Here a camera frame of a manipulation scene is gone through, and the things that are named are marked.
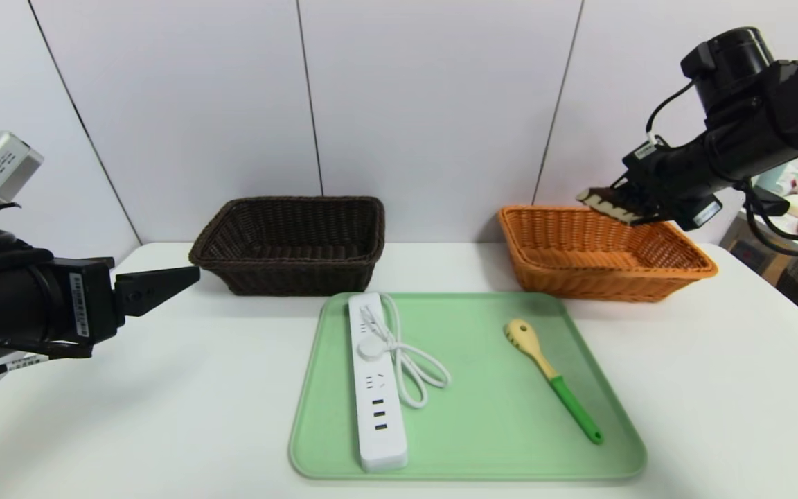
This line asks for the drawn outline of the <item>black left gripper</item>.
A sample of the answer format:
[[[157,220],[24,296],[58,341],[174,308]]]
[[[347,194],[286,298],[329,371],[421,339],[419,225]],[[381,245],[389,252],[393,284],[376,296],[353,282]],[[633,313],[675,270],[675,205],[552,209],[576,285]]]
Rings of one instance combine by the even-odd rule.
[[[53,259],[0,271],[0,349],[89,358],[121,317],[142,317],[196,284],[197,266],[115,276],[99,260]]]

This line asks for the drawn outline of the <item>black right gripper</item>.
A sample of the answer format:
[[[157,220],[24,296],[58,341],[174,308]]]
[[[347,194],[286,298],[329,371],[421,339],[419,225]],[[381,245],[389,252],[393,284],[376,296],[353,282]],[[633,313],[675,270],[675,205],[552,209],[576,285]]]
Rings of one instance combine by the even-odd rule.
[[[645,142],[623,156],[623,165],[627,173],[609,187],[623,193],[632,213],[630,225],[673,221],[681,230],[693,231],[722,208],[704,135],[674,148]]]

